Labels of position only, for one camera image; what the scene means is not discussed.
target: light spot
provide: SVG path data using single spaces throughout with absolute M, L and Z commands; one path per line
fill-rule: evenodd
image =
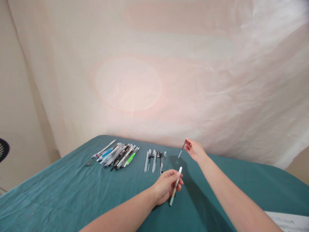
M 124 111 L 142 111 L 158 101 L 162 83 L 146 62 L 116 58 L 106 61 L 98 70 L 96 88 L 109 105 Z

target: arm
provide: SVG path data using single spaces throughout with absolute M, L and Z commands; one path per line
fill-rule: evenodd
M 151 210 L 156 205 L 163 204 L 172 195 L 179 174 L 172 169 L 162 173 L 153 186 L 101 215 L 85 226 L 81 232 L 137 231 Z M 181 190 L 181 185 L 183 181 L 180 178 L 177 191 Z
M 187 139 L 185 148 L 200 166 L 210 187 L 238 232 L 282 232 L 277 224 L 221 171 L 199 143 Z

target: pen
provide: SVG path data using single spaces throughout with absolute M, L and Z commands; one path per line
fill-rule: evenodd
M 117 143 L 116 147 L 112 150 L 112 152 L 110 152 L 109 154 L 113 154 L 115 152 L 115 150 L 121 145 L 121 143 Z M 103 157 L 105 157 L 106 152 L 104 152 L 103 154 L 101 154 L 101 156 L 97 159 L 97 162 L 100 162 Z
M 107 155 L 109 154 L 113 149 L 115 149 L 117 147 L 117 145 L 113 146 L 112 148 L 110 148 L 109 150 L 107 150 L 103 155 Z
M 105 165 L 104 168 L 109 166 L 114 161 L 115 157 L 117 157 L 125 147 L 126 147 L 126 145 L 122 144 L 122 146 L 118 148 L 117 152 L 115 152 L 113 155 L 109 156 L 106 160 L 102 160 L 102 162 L 100 164 Z
M 147 155 L 146 155 L 146 163 L 145 163 L 145 167 L 144 167 L 144 172 L 147 172 L 147 164 L 148 164 L 148 159 L 149 159 L 149 151 L 147 151 Z
M 126 147 L 126 149 L 123 150 L 123 151 L 116 157 L 116 159 L 112 162 L 112 165 L 114 165 L 114 166 L 112 167 L 112 169 L 111 169 L 110 171 L 114 170 L 114 168 L 116 167 L 116 165 L 118 164 L 118 162 L 119 162 L 119 161 L 122 159 L 122 157 L 128 152 L 128 150 L 130 149 L 130 147 L 131 147 L 131 145 L 128 144 L 127 147 Z
M 180 176 L 181 176 L 181 171 L 182 171 L 182 170 L 183 170 L 183 168 L 180 167 L 180 169 L 179 169 Z M 172 206 L 172 204 L 173 204 L 173 201 L 174 201 L 174 197 L 175 197 L 175 193 L 176 193 L 176 189 L 177 189 L 177 186 L 178 186 L 178 182 L 179 182 L 180 176 L 179 176 L 179 178 L 176 180 L 175 187 L 174 187 L 174 191 L 173 191 L 173 194 L 172 194 L 172 197 L 171 197 L 171 200 L 170 200 L 170 206 Z
M 154 150 L 153 154 L 151 154 L 151 151 L 150 151 L 150 152 L 149 152 L 149 156 L 148 156 L 148 158 L 149 158 L 149 165 L 148 165 L 148 170 L 147 170 L 147 171 L 149 171 L 150 159 L 151 159 L 151 157 L 154 157 L 154 156 L 155 156 L 155 150 Z
M 109 160 L 110 157 L 114 156 L 121 148 L 122 145 L 119 145 L 118 147 L 116 147 L 111 153 L 109 153 L 108 155 L 106 155 L 105 157 L 102 158 L 100 164 L 102 165 L 103 163 L 106 163 L 107 160 Z
M 130 154 L 128 154 L 128 155 L 124 158 L 124 160 L 121 162 L 119 168 L 123 168 L 123 167 L 124 167 L 124 165 L 126 164 L 126 162 L 130 159 L 130 157 L 132 156 L 132 154 L 136 151 L 137 148 L 135 148 L 135 147 L 136 147 L 136 146 L 134 145 L 132 152 L 131 152 Z
M 125 163 L 125 165 L 123 166 L 124 168 L 129 165 L 129 163 L 131 162 L 131 160 L 134 158 L 134 156 L 136 155 L 136 153 L 138 152 L 139 148 L 136 148 L 133 152 L 133 154 L 130 156 L 130 158 L 128 159 L 128 161 Z
M 185 144 L 186 144 L 186 141 L 187 141 L 187 140 L 184 141 L 183 147 L 181 148 L 181 151 L 180 151 L 180 153 L 179 153 L 178 158 L 180 157 L 180 155 L 181 155 L 181 153 L 182 153 L 182 151 L 183 151 L 183 148 L 184 148 L 184 146 L 185 146 Z
M 131 155 L 131 154 L 133 153 L 134 148 L 135 148 L 135 145 L 129 149 L 129 151 L 123 156 L 122 159 L 119 159 L 120 161 L 119 161 L 118 164 L 116 165 L 116 166 L 117 166 L 117 167 L 116 167 L 116 170 L 118 170 L 118 169 L 120 168 L 121 164 L 124 162 L 124 160 L 125 160 L 129 155 Z
M 163 173 L 163 153 L 162 152 L 160 152 L 160 161 L 161 161 L 161 167 L 160 167 L 160 172 L 161 172 L 161 174 Z
M 154 155 L 154 163 L 152 165 L 152 172 L 155 172 L 155 162 L 157 161 L 157 155 Z
M 110 142 L 110 144 L 108 144 L 105 148 L 103 148 L 101 151 L 99 151 L 98 153 L 94 154 L 91 159 L 86 163 L 86 166 L 89 166 L 89 164 L 93 161 L 93 158 L 98 157 L 106 148 L 108 148 L 111 144 L 113 144 L 116 140 L 113 140 Z

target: hand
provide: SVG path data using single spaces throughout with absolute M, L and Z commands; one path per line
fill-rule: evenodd
M 166 202 L 173 194 L 175 183 L 179 176 L 180 179 L 177 186 L 177 192 L 179 192 L 181 190 L 181 186 L 183 185 L 183 180 L 181 179 L 183 174 L 180 175 L 180 172 L 174 169 L 163 172 L 154 185 L 150 187 L 155 195 L 157 205 L 161 205 Z
M 207 154 L 201 144 L 191 139 L 186 139 L 185 149 L 197 163 L 207 157 Z

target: teal tablecloth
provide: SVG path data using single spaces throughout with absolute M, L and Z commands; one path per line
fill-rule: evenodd
M 103 170 L 85 163 L 113 139 L 140 147 L 129 166 Z M 188 153 L 151 143 L 97 136 L 0 198 L 0 231 L 79 231 L 113 207 L 150 187 L 159 177 L 144 172 L 148 149 L 167 152 L 164 170 L 183 167 L 184 186 L 172 207 L 156 207 L 140 231 L 235 231 Z M 210 157 L 263 210 L 309 216 L 309 186 L 268 165 Z

